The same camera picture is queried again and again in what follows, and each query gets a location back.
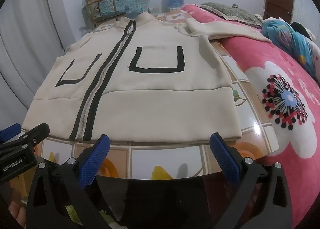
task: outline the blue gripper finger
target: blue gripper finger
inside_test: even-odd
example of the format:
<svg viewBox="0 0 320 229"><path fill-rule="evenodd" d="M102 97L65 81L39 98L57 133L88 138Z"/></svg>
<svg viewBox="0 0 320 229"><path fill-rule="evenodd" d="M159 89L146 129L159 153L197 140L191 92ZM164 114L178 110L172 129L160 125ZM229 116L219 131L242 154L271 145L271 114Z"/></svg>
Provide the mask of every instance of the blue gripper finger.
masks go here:
<svg viewBox="0 0 320 229"><path fill-rule="evenodd" d="M92 152L80 167L79 183L82 188L92 184L102 162L110 150L110 139L104 135L92 147Z"/></svg>
<svg viewBox="0 0 320 229"><path fill-rule="evenodd" d="M21 132L21 125L16 123L0 131L0 144L9 141Z"/></svg>
<svg viewBox="0 0 320 229"><path fill-rule="evenodd" d="M238 185L241 182L243 158L236 148L228 146L218 133L214 133L210 137L210 149L227 181Z"/></svg>

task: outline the wooden chair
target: wooden chair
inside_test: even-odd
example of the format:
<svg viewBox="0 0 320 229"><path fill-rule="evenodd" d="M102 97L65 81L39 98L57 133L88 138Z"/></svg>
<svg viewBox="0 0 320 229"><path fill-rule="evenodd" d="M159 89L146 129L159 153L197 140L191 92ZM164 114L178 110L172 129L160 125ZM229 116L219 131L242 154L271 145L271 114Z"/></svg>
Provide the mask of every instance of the wooden chair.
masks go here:
<svg viewBox="0 0 320 229"><path fill-rule="evenodd" d="M86 0L86 5L90 12L90 20L95 28L105 21L112 20L114 18L118 20L120 16L123 16L126 14L126 12L124 11L117 11L116 0L112 0L114 12L101 14L99 2L102 2L102 1L104 0ZM97 7L98 7L99 16L94 15L94 10L96 8L96 6L92 6L94 3L98 3Z"/></svg>

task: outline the chair seat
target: chair seat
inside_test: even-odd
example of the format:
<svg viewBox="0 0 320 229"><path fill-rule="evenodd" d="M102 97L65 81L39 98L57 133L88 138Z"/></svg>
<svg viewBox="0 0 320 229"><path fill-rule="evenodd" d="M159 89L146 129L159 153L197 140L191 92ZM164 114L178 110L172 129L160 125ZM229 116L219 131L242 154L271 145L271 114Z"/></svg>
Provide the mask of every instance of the chair seat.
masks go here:
<svg viewBox="0 0 320 229"><path fill-rule="evenodd" d="M122 16L122 15L125 15L125 14L126 14L126 12L124 12L124 11L121 11L121 12L110 12L110 13L103 14L100 17L97 17L96 19L94 19L94 21L95 22L101 22L101 21L105 21L105 20L108 20L108 19L112 19L112 18L118 17L118 16Z"/></svg>

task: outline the finger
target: finger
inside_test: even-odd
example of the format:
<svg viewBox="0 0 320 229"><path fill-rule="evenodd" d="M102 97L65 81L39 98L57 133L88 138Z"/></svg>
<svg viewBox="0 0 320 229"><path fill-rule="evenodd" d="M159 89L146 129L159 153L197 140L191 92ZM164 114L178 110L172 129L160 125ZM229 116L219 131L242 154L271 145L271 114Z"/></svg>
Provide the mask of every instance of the finger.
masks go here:
<svg viewBox="0 0 320 229"><path fill-rule="evenodd" d="M17 222L22 226L25 227L26 226L26 209L24 207L21 207L19 210L19 214L16 218Z"/></svg>
<svg viewBox="0 0 320 229"><path fill-rule="evenodd" d="M12 188L8 209L14 218L17 218L20 207L21 207L21 193L15 188Z"/></svg>

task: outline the pillow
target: pillow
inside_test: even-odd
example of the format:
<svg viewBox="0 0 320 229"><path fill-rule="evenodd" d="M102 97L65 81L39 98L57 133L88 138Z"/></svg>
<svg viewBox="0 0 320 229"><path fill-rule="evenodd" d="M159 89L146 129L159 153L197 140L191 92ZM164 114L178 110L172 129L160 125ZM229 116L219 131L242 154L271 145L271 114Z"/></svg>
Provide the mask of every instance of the pillow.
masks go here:
<svg viewBox="0 0 320 229"><path fill-rule="evenodd" d="M262 23L257 17L240 8L233 8L220 3L203 3L199 7L221 16L228 21L237 21L262 29Z"/></svg>

